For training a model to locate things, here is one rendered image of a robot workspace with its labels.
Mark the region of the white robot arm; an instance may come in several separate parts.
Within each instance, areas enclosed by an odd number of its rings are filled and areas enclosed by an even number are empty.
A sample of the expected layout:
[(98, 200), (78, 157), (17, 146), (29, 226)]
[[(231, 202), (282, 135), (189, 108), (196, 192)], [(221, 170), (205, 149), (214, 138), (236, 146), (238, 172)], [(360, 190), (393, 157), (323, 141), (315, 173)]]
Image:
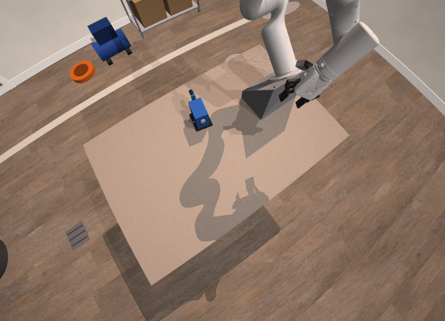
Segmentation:
[[(242, 16), (250, 21), (271, 13), (261, 34), (275, 73), (270, 77), (272, 82), (313, 66), (307, 60), (295, 59), (284, 20), (287, 4), (288, 0), (240, 0), (239, 3)], [(359, 22), (360, 0), (326, 0), (326, 5), (334, 45), (316, 63), (319, 72), (334, 81), (380, 42), (365, 23)]]

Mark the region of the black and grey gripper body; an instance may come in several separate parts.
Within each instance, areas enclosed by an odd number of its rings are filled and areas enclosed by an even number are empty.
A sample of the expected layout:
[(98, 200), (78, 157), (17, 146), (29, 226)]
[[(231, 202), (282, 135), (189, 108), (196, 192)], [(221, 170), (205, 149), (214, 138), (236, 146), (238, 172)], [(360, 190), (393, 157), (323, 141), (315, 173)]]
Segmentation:
[(294, 93), (308, 100), (313, 100), (332, 82), (318, 70), (317, 64), (311, 66), (296, 79), (301, 81), (295, 86)]

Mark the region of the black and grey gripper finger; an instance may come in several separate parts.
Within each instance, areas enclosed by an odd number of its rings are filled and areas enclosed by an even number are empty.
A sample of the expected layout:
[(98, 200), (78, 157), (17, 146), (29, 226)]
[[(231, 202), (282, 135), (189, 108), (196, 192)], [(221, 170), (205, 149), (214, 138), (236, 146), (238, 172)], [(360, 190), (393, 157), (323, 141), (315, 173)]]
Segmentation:
[[(300, 78), (288, 79), (286, 81), (285, 90), (279, 95), (279, 99), (281, 102), (284, 101), (289, 96), (289, 94), (294, 93), (294, 88), (300, 81), (301, 81)], [(291, 84), (293, 84), (293, 85), (291, 85)], [(292, 88), (292, 90), (289, 90), (291, 88)]]
[[(319, 98), (319, 97), (320, 96), (318, 95), (314, 99)], [(301, 97), (299, 100), (296, 101), (296, 106), (297, 106), (297, 108), (300, 108), (301, 106), (303, 106), (305, 103), (308, 103), (309, 101), (311, 101), (311, 100), (308, 100), (308, 99), (305, 99), (305, 98)]]

